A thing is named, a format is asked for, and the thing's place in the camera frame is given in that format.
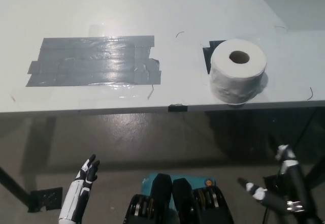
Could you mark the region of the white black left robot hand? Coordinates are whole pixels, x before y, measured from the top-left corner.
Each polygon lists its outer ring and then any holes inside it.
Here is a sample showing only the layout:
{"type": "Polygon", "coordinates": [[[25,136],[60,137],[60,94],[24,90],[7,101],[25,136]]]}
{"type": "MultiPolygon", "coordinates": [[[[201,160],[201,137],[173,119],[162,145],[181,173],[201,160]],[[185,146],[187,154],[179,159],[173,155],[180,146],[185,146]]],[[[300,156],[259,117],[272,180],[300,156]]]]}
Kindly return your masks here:
{"type": "Polygon", "coordinates": [[[82,223],[92,185],[98,178],[100,161],[95,159],[95,154],[87,159],[72,181],[62,205],[58,223],[82,223]]]}

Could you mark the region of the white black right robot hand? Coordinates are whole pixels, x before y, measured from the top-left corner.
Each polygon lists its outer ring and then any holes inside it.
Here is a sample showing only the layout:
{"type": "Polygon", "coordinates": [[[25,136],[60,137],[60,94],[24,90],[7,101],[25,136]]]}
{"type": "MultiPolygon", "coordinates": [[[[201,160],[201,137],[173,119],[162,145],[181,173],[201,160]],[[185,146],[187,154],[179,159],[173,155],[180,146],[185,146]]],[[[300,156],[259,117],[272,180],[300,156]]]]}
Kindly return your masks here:
{"type": "Polygon", "coordinates": [[[281,162],[280,176],[283,177],[284,183],[293,187],[292,195],[287,194],[286,198],[282,197],[244,178],[238,178],[238,183],[257,202],[277,214],[292,214],[297,223],[323,223],[317,215],[314,198],[292,148],[289,145],[279,145],[275,157],[281,162]]]}

